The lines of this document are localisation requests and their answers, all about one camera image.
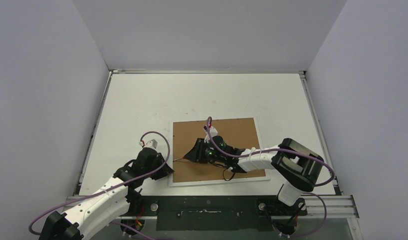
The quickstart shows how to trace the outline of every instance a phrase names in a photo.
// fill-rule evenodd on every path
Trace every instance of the brown board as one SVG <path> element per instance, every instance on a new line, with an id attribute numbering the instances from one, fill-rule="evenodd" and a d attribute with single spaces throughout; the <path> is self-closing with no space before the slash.
<path id="1" fill-rule="evenodd" d="M 173 123 L 173 159 L 183 157 L 192 149 L 197 138 L 205 138 L 203 126 L 206 121 L 181 121 Z M 213 120 L 212 125 L 217 129 L 226 144 L 238 149 L 260 148 L 253 118 L 235 118 Z M 173 182 L 198 182 L 223 180 L 223 168 L 209 163 L 195 163 L 186 159 L 173 162 Z M 232 173 L 225 172 L 229 179 Z M 234 179 L 265 177 L 264 170 L 255 170 L 247 173 L 237 173 Z"/>

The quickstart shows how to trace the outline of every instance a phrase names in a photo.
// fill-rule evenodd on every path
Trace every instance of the white wall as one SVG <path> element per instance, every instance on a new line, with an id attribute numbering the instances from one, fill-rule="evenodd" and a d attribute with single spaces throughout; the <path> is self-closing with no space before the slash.
<path id="1" fill-rule="evenodd" d="M 345 0 L 74 0 L 111 69 L 304 70 Z"/>
<path id="2" fill-rule="evenodd" d="M 72 194 L 107 77 L 72 1 L 0 0 L 0 240 Z"/>
<path id="3" fill-rule="evenodd" d="M 307 72 L 366 240 L 408 240 L 408 0 L 348 0 Z"/>

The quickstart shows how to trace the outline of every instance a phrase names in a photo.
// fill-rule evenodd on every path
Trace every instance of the white tabletop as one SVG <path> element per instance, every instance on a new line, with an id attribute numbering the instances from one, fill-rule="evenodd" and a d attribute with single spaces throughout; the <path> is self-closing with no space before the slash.
<path id="1" fill-rule="evenodd" d="M 249 118 L 258 122 L 262 147 L 292 138 L 323 156 L 298 74 L 114 74 L 94 136 L 80 195 L 89 195 L 141 150 L 140 136 L 158 131 L 172 143 L 173 122 Z M 157 150 L 166 155 L 161 137 Z M 142 195 L 275 195 L 285 178 L 198 186 L 169 186 L 169 178 L 147 179 Z M 318 183 L 330 177 L 323 168 Z M 334 194 L 332 183 L 316 194 Z"/>

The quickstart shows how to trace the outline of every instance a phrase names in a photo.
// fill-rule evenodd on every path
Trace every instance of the purple cable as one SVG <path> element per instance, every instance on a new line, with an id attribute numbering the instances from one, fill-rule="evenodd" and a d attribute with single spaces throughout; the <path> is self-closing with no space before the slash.
<path id="1" fill-rule="evenodd" d="M 153 170 L 153 171 L 150 171 L 150 172 L 148 172 L 148 173 L 146 173 L 146 174 L 143 174 L 143 175 L 141 175 L 141 176 L 135 177 L 135 178 L 133 178 L 133 179 L 130 179 L 130 180 L 127 180 L 127 181 L 122 182 L 122 183 L 120 183 L 120 184 L 117 184 L 117 185 L 115 185 L 115 186 L 112 186 L 112 187 L 106 189 L 107 192 L 108 192 L 108 191 L 111 191 L 111 190 L 113 190 L 113 189 L 116 189 L 116 188 L 118 188 L 118 187 L 120 187 L 120 186 L 123 186 L 123 185 L 125 185 L 125 184 L 129 184 L 129 183 L 131 183 L 131 182 L 133 182 L 133 181 L 136 181 L 136 180 L 138 180 L 138 179 L 147 177 L 147 176 L 149 176 L 149 175 L 151 175 L 151 174 L 157 172 L 158 170 L 160 170 L 160 169 L 167 163 L 168 158 L 170 157 L 170 144 L 168 143 L 167 138 L 166 138 L 164 135 L 162 135 L 161 133 L 157 132 L 157 131 L 149 131 L 149 132 L 144 133 L 144 134 L 141 136 L 140 141 L 143 139 L 143 137 L 145 137 L 145 136 L 148 135 L 148 134 L 158 134 L 159 136 L 161 136 L 161 137 L 164 139 L 165 143 L 167 144 L 167 157 L 165 158 L 163 164 L 161 164 L 161 166 L 159 166 L 157 169 L 155 169 L 155 170 Z M 34 230 L 33 230 L 33 225 L 34 225 L 34 223 L 36 223 L 39 219 L 43 218 L 46 214 L 49 214 L 50 212 L 53 212 L 53 211 L 55 211 L 55 210 L 57 210 L 57 209 L 59 209 L 59 208 L 65 207 L 65 206 L 67 206 L 67 205 L 70 205 L 70 204 L 73 204 L 73 203 L 77 203 L 77 202 L 80 202 L 80 201 L 83 201 L 83 200 L 86 200 L 86 199 L 94 198 L 94 197 L 96 197 L 96 196 L 99 196 L 99 195 L 101 195 L 101 194 L 104 194 L 106 191 L 100 191 L 100 192 L 97 192 L 97 193 L 92 194 L 92 195 L 89 195 L 89 196 L 84 196 L 84 197 L 81 197 L 81 198 L 78 198 L 78 199 L 75 199 L 75 200 L 72 200 L 72 201 L 69 201 L 69 202 L 66 202 L 66 203 L 62 203 L 62 204 L 60 204 L 60 205 L 58 205 L 58 206 L 55 206 L 55 207 L 53 207 L 53 208 L 47 210 L 46 212 L 44 212 L 44 213 L 40 214 L 39 216 L 37 216 L 37 217 L 30 223 L 30 225 L 29 225 L 29 231 L 30 231 L 32 234 L 34 234 L 34 235 L 40 235 L 40 232 L 37 232 L 37 231 L 34 231 Z"/>
<path id="2" fill-rule="evenodd" d="M 207 129 L 210 129 L 210 125 L 211 125 L 211 122 L 212 122 L 212 121 L 213 121 L 213 118 L 209 116 L 208 119 L 207 119 Z M 213 137 L 212 137 L 211 134 L 210 134 L 210 131 L 207 131 L 207 133 L 208 133 L 208 136 L 210 137 L 211 143 L 213 143 L 213 145 L 215 146 L 215 148 L 216 148 L 217 150 L 219 150 L 222 154 L 224 154 L 224 155 L 226 155 L 226 156 L 229 156 L 229 157 L 232 157 L 232 158 L 245 158 L 245 157 L 249 157 L 250 154 L 246 154 L 246 155 L 233 155 L 233 154 L 230 154 L 230 153 L 227 153 L 227 152 L 223 151 L 223 150 L 214 142 Z M 314 185 L 315 187 L 319 187 L 319 186 L 326 185 L 326 184 L 330 183 L 330 182 L 335 178 L 335 173 L 333 172 L 333 169 L 332 169 L 328 164 L 326 164 L 325 162 L 323 162 L 323 161 L 320 160 L 320 159 L 317 159 L 317 158 L 315 158 L 315 157 L 308 156 L 308 155 L 305 155 L 305 154 L 302 154 L 302 153 L 299 153 L 299 152 L 296 152 L 296 151 L 292 151 L 292 150 L 288 150 L 288 149 L 282 149 L 282 148 L 271 148 L 271 149 L 266 149 L 266 150 L 262 150 L 262 151 L 252 152 L 251 155 L 260 154 L 260 153 L 269 153 L 269 152 L 273 152 L 273 151 L 284 152 L 284 153 L 289 153 L 289 154 L 295 154 L 296 156 L 299 156 L 299 157 L 302 157 L 302 158 L 310 159 L 310 160 L 312 160 L 312 161 L 315 161 L 315 162 L 317 162 L 317 163 L 322 164 L 323 166 L 325 166 L 325 167 L 329 170 L 329 172 L 330 172 L 330 178 L 329 178 L 328 180 L 322 182 L 322 183 L 319 183 L 319 184 Z"/>
<path id="3" fill-rule="evenodd" d="M 290 238 L 299 238 L 299 237 L 305 237 L 305 236 L 311 235 L 311 234 L 313 234 L 313 233 L 319 231 L 319 229 L 320 229 L 320 228 L 324 225 L 324 223 L 326 222 L 327 209 L 326 209 L 326 204 L 325 204 L 325 202 L 323 201 L 323 199 L 322 199 L 319 195 L 317 195 L 317 194 L 315 194 L 315 193 L 312 193 L 312 192 L 304 192 L 304 194 L 305 194 L 305 195 L 313 195 L 313 196 L 317 197 L 318 199 L 320 199 L 320 201 L 321 201 L 322 204 L 323 204 L 323 208 L 324 208 L 323 220 L 322 220 L 322 222 L 319 224 L 319 226 L 316 227 L 315 229 L 313 229 L 313 230 L 311 230 L 311 231 L 309 231 L 309 232 L 301 233 L 301 234 L 289 235 Z M 276 229 L 276 231 L 277 231 L 278 233 L 280 233 L 283 237 L 288 237 L 288 235 L 281 233 L 281 232 L 276 228 L 276 225 L 275 225 L 274 223 L 273 223 L 273 227 L 274 227 L 274 229 Z"/>
<path id="4" fill-rule="evenodd" d="M 124 223 L 121 223 L 121 222 L 112 221 L 111 224 L 120 225 L 120 226 L 122 226 L 122 227 L 125 227 L 125 228 L 127 228 L 127 229 L 130 229 L 130 230 L 134 231 L 135 233 L 140 234 L 140 235 L 142 235 L 142 236 L 145 237 L 145 238 L 143 238 L 143 237 L 134 236 L 133 238 L 135 238 L 135 239 L 173 240 L 172 238 L 169 238 L 169 237 L 154 237 L 154 238 L 152 238 L 152 237 L 146 236 L 145 234 L 141 233 L 140 231 L 134 229 L 133 227 L 131 227 L 131 226 L 129 226 L 129 225 L 126 225 L 126 224 L 124 224 Z"/>

